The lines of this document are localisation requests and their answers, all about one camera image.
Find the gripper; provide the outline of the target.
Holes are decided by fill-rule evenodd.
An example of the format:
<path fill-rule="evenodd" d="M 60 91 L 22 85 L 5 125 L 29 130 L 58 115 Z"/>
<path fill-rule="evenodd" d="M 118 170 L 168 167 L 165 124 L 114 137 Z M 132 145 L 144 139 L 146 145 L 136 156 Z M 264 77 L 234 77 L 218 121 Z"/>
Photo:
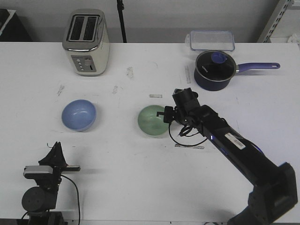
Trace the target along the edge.
<path fill-rule="evenodd" d="M 163 116 L 164 123 L 172 123 L 176 121 L 181 125 L 186 125 L 188 122 L 186 116 L 178 107 L 173 108 L 172 106 L 165 106 L 164 112 L 157 112 L 157 117 Z"/>
<path fill-rule="evenodd" d="M 44 176 L 40 179 L 37 179 L 37 185 L 46 190 L 58 190 L 59 184 L 61 183 L 61 174 L 63 172 L 78 172 L 80 171 L 79 165 L 68 165 L 65 161 L 61 142 L 56 142 L 50 152 L 41 160 L 39 160 L 40 165 L 53 165 L 56 160 L 58 166 L 52 167 L 53 174 Z"/>

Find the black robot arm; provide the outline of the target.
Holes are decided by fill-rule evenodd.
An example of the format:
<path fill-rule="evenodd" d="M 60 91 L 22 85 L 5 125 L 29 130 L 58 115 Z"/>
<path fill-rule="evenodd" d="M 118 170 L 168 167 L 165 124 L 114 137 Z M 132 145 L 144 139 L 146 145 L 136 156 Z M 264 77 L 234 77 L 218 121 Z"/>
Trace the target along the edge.
<path fill-rule="evenodd" d="M 167 124 L 176 121 L 184 127 L 181 136 L 192 128 L 206 137 L 254 186 L 247 207 L 231 218 L 229 225 L 270 225 L 298 202 L 296 176 L 285 162 L 271 162 L 261 150 L 241 136 L 227 121 L 207 105 L 200 105 L 198 94 L 187 89 L 175 89 L 176 106 L 165 106 L 162 115 Z"/>
<path fill-rule="evenodd" d="M 28 189 L 22 197 L 22 207 L 29 216 L 29 225 L 67 225 L 62 212 L 53 211 L 56 208 L 59 186 L 63 172 L 78 172 L 78 165 L 68 165 L 65 161 L 60 142 L 55 142 L 50 152 L 38 165 L 27 165 L 23 176 L 34 180 L 36 186 Z"/>

